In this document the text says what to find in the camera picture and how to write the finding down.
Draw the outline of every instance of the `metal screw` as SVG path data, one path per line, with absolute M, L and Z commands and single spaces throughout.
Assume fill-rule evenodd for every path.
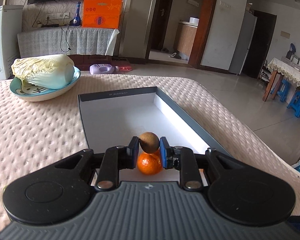
M 208 148 L 208 149 L 207 149 L 207 151 L 210 152 L 210 153 L 212 153 L 212 152 L 215 151 L 215 150 L 216 150 L 215 148 Z
M 186 182 L 186 188 L 188 189 L 198 189 L 201 187 L 201 183 L 197 180 L 191 180 Z
M 103 180 L 98 182 L 97 187 L 101 189 L 109 189 L 113 186 L 113 182 L 109 180 Z

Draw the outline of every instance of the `slipper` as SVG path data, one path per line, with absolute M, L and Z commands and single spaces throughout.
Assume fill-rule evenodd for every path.
M 176 58 L 176 59 L 181 59 L 181 57 L 176 52 L 173 53 L 172 55 L 169 55 L 169 57 L 173 57 L 173 58 Z

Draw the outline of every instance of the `blue vase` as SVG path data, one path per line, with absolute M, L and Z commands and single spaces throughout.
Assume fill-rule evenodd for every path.
M 75 17 L 72 20 L 72 25 L 73 26 L 80 26 L 81 25 L 81 18 L 80 18 L 80 4 L 81 2 L 77 2 L 77 12 L 75 14 Z

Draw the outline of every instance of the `tablecloth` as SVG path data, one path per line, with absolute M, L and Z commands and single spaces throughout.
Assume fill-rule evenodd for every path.
M 9 223 L 2 205 L 3 188 L 15 179 L 87 148 L 78 94 L 158 86 L 234 158 L 288 182 L 300 214 L 300 173 L 280 159 L 246 125 L 197 82 L 177 77 L 84 75 L 64 95 L 25 102 L 0 81 L 0 230 Z
M 294 67 L 289 66 L 277 58 L 273 58 L 267 65 L 267 68 L 277 70 L 281 75 L 284 75 L 300 87 L 300 71 Z
M 118 33 L 117 29 L 81 26 L 70 26 L 68 30 L 67 26 L 35 28 L 18 34 L 20 56 L 21 58 L 52 54 L 112 56 Z

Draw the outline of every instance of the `table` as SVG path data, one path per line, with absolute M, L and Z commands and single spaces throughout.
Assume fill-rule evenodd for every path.
M 277 95 L 277 91 L 279 90 L 279 88 L 281 86 L 281 81 L 282 81 L 283 77 L 286 77 L 293 83 L 296 83 L 298 87 L 300 87 L 300 69 L 289 66 L 288 64 L 282 62 L 281 60 L 279 60 L 277 58 L 273 58 L 273 60 L 271 60 L 271 62 L 267 65 L 267 68 L 272 69 L 273 72 L 271 74 L 269 84 L 266 88 L 266 92 L 264 93 L 264 95 L 262 97 L 263 101 L 267 100 L 277 74 L 279 74 L 280 77 L 279 77 L 277 84 L 274 87 L 274 92 L 271 96 L 271 99 L 274 99 L 275 96 Z
M 78 94 L 158 86 L 194 118 L 234 158 L 288 182 L 300 214 L 300 174 L 270 150 L 246 125 L 197 82 L 177 77 L 83 75 L 64 95 L 25 102 L 0 81 L 0 230 L 9 218 L 2 190 L 15 179 L 87 148 Z

